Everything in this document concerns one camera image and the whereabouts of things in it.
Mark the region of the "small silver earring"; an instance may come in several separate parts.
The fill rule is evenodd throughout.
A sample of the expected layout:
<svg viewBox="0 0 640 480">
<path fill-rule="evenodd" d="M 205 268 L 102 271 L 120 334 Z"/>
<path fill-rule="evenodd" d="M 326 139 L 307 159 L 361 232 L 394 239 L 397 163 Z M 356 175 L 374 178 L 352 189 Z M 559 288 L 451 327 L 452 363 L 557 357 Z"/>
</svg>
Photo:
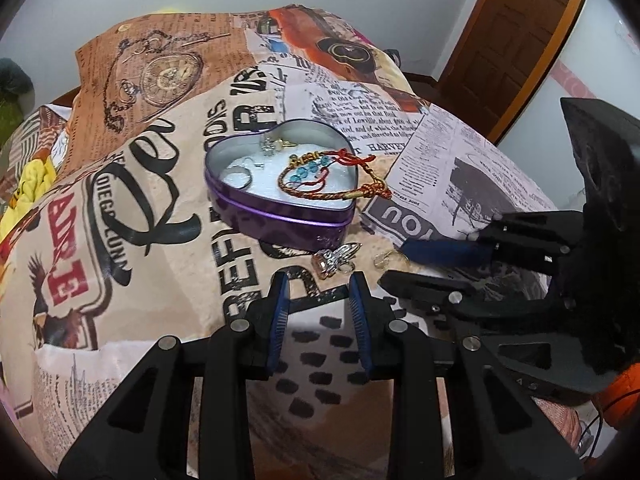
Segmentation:
<svg viewBox="0 0 640 480">
<path fill-rule="evenodd" d="M 393 261 L 396 261 L 398 258 L 402 258 L 402 255 L 397 250 L 388 250 L 387 252 L 383 252 L 382 254 L 378 254 L 373 258 L 373 265 L 377 269 L 385 269 Z"/>
</svg>

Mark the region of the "striped patterned blanket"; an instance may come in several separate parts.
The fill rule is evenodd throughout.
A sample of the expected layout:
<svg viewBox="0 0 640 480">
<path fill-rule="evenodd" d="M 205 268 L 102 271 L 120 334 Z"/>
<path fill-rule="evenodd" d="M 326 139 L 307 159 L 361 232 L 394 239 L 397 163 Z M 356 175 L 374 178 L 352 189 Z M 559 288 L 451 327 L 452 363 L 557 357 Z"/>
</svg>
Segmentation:
<svg viewBox="0 0 640 480">
<path fill-rule="evenodd" d="M 66 127 L 72 109 L 47 104 L 30 114 L 9 136 L 1 150 L 1 201 L 9 203 L 23 169 L 34 157 L 45 159 Z"/>
</svg>

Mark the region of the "white wardrobe with hearts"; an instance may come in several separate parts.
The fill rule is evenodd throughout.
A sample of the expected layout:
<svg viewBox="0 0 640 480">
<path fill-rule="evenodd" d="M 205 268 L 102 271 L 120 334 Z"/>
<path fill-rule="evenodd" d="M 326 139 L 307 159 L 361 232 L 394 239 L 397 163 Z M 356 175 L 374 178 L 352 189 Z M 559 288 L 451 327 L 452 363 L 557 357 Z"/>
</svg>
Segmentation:
<svg viewBox="0 0 640 480">
<path fill-rule="evenodd" d="M 610 0 L 585 0 L 544 81 L 498 148 L 560 209 L 585 203 L 560 99 L 600 99 L 639 116 L 639 37 Z"/>
</svg>

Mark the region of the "brown wooden door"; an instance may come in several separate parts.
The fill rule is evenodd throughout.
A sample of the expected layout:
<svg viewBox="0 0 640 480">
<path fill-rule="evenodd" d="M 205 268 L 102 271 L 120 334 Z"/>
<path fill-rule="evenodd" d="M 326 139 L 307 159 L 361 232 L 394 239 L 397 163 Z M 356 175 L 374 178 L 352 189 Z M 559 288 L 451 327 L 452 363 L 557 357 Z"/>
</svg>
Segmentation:
<svg viewBox="0 0 640 480">
<path fill-rule="evenodd" d="M 477 0 L 439 78 L 450 110 L 498 142 L 548 72 L 584 0 Z"/>
</svg>

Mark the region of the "yellow cloth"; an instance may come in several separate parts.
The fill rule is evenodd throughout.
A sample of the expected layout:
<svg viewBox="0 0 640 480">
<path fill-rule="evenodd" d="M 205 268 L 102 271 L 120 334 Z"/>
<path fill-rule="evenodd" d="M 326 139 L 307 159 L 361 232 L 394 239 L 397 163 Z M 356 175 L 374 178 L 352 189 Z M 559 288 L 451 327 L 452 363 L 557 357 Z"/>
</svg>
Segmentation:
<svg viewBox="0 0 640 480">
<path fill-rule="evenodd" d="M 1 217 L 2 240 L 29 213 L 34 203 L 52 188 L 55 180 L 56 171 L 50 156 L 45 160 L 35 158 L 24 167 L 17 189 Z"/>
</svg>

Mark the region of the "newspaper print bed cover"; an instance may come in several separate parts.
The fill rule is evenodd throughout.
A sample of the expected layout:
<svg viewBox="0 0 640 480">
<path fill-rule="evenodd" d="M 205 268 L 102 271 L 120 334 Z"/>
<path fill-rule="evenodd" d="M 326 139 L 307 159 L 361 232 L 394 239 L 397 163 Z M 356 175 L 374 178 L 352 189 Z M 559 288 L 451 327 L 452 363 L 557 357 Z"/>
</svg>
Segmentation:
<svg viewBox="0 0 640 480">
<path fill-rule="evenodd" d="M 77 52 L 1 226 L 11 420 L 55 479 L 574 478 L 402 251 L 552 201 L 340 18 L 149 14 Z"/>
</svg>

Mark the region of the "purple heart-shaped tin box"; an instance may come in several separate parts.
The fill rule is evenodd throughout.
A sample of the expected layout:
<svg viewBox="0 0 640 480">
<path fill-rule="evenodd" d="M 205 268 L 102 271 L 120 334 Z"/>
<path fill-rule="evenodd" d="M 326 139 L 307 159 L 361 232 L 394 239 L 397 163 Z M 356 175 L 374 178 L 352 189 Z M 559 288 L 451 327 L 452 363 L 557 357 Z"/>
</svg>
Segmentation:
<svg viewBox="0 0 640 480">
<path fill-rule="evenodd" d="M 268 244 L 316 252 L 343 243 L 355 215 L 358 168 L 335 128 L 292 119 L 262 133 L 229 136 L 205 155 L 214 211 L 230 228 Z"/>
</svg>

